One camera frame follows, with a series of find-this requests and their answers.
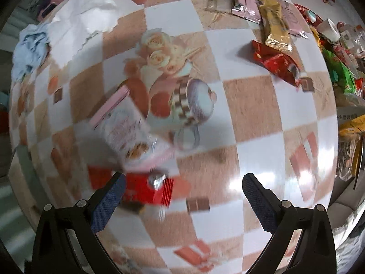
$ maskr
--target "white tissue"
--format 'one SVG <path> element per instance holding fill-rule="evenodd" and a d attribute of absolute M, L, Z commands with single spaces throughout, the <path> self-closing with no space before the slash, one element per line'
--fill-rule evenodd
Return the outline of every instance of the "white tissue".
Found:
<path fill-rule="evenodd" d="M 118 19 L 114 0 L 69 0 L 48 26 L 52 58 L 63 68 L 87 39 L 111 32 Z"/>

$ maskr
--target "table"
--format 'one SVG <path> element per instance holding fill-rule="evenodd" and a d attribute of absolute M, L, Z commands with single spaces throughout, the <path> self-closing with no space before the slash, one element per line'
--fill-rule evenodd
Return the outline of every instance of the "table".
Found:
<path fill-rule="evenodd" d="M 63 69 L 50 55 L 21 84 L 12 84 L 12 147 L 28 146 L 54 205 L 87 199 L 94 192 L 88 166 L 120 168 L 88 119 L 121 82 L 146 77 L 137 55 L 141 45 L 173 44 L 185 59 L 171 64 L 170 74 L 176 78 L 188 69 L 191 78 L 207 84 L 214 109 L 198 125 L 198 147 L 177 151 L 159 166 L 175 179 L 164 220 L 151 216 L 153 206 L 141 214 L 118 207 L 99 238 L 126 273 L 245 273 L 271 235 L 242 193 L 244 174 L 252 172 L 295 206 L 329 204 L 337 116 L 315 39 L 302 20 L 309 38 L 292 37 L 292 57 L 315 87 L 314 93 L 302 92 L 251 60 L 251 41 L 261 41 L 255 23 L 216 17 L 206 11 L 207 0 L 114 1 L 120 19 L 111 33 L 93 37 Z M 138 108 L 151 121 L 149 103 Z M 280 266 L 290 260 L 298 237 L 296 231 Z M 205 263 L 202 256 L 209 257 Z"/>

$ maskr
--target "green snack package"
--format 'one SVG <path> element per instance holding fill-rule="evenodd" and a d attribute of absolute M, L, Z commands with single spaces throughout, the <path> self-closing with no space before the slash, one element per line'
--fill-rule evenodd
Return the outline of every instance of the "green snack package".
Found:
<path fill-rule="evenodd" d="M 330 75 L 337 75 L 336 83 L 344 90 L 344 93 L 354 93 L 356 91 L 355 80 L 350 70 L 331 51 L 323 49 L 322 54 Z"/>

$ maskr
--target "red snack package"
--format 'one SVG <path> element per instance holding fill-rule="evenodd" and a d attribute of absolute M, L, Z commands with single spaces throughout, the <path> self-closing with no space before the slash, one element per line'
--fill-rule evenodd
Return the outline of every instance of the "red snack package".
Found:
<path fill-rule="evenodd" d="M 363 78 L 355 79 L 356 92 L 355 94 L 362 98 L 362 80 Z"/>
<path fill-rule="evenodd" d="M 252 45 L 254 60 L 262 63 L 271 73 L 295 87 L 301 86 L 303 81 L 303 91 L 314 91 L 312 80 L 309 77 L 300 78 L 298 66 L 291 57 L 254 40 Z"/>
<path fill-rule="evenodd" d="M 88 166 L 88 172 L 91 188 L 94 190 L 103 188 L 112 177 L 112 169 Z"/>
<path fill-rule="evenodd" d="M 166 174 L 127 173 L 127 187 L 122 200 L 170 206 L 174 180 Z"/>

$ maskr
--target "gold snack package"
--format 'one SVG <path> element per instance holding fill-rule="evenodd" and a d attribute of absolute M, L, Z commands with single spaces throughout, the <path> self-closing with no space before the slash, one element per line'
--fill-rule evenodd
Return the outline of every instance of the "gold snack package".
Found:
<path fill-rule="evenodd" d="M 365 114 L 338 127 L 338 132 L 341 136 L 351 133 L 360 133 L 363 131 L 365 131 Z"/>
<path fill-rule="evenodd" d="M 265 44 L 281 52 L 291 52 L 290 36 L 282 18 L 282 6 L 276 0 L 256 0 L 262 16 Z"/>

